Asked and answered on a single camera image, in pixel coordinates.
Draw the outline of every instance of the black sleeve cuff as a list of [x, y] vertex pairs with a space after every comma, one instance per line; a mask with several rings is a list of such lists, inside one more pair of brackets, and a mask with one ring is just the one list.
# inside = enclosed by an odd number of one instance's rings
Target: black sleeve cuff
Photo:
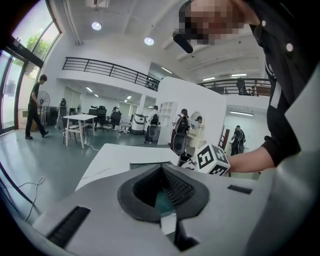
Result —
[[264, 137], [265, 142], [261, 145], [268, 151], [269, 155], [272, 158], [274, 166], [277, 166], [284, 158], [282, 150], [277, 146], [277, 144], [272, 140], [270, 136]]

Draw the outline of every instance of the standing fan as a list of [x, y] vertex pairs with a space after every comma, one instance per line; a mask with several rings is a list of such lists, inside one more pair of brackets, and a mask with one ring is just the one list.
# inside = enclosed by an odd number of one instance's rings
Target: standing fan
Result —
[[42, 124], [44, 124], [46, 122], [46, 108], [49, 107], [50, 105], [50, 96], [49, 94], [44, 91], [41, 90], [38, 93], [38, 97], [37, 100], [40, 102], [41, 104], [41, 108], [40, 108], [40, 121], [41, 121], [41, 110], [43, 108], [43, 115], [42, 115]]

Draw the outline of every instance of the window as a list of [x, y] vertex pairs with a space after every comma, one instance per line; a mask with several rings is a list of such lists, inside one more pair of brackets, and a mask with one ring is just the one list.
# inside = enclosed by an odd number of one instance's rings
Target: window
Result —
[[33, 53], [43, 60], [58, 35], [59, 31], [56, 28], [56, 25], [52, 23], [37, 43]]
[[31, 51], [38, 38], [51, 22], [52, 18], [46, 1], [40, 0], [21, 20], [13, 31], [12, 36]]
[[60, 31], [53, 22], [46, 0], [40, 0], [15, 28], [12, 36], [43, 60]]

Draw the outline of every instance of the black slot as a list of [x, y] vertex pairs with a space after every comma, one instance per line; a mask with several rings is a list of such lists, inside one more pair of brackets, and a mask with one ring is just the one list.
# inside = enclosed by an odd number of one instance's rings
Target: black slot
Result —
[[84, 222], [90, 210], [85, 207], [75, 207], [47, 237], [55, 245], [64, 248], [78, 228]]
[[237, 191], [237, 192], [240, 192], [240, 193], [244, 193], [244, 194], [247, 194], [247, 195], [250, 195], [251, 192], [252, 192], [251, 188], [237, 186], [237, 185], [230, 185], [230, 186], [228, 186], [228, 189], [229, 190], [233, 190], [233, 191]]

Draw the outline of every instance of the white partition wall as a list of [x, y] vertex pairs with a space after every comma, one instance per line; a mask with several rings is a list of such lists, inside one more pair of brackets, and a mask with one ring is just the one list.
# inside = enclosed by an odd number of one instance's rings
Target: white partition wall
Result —
[[227, 110], [226, 97], [195, 83], [166, 77], [159, 84], [156, 105], [165, 102], [177, 103], [176, 115], [182, 109], [187, 109], [190, 116], [200, 112], [205, 119], [204, 139], [218, 145]]

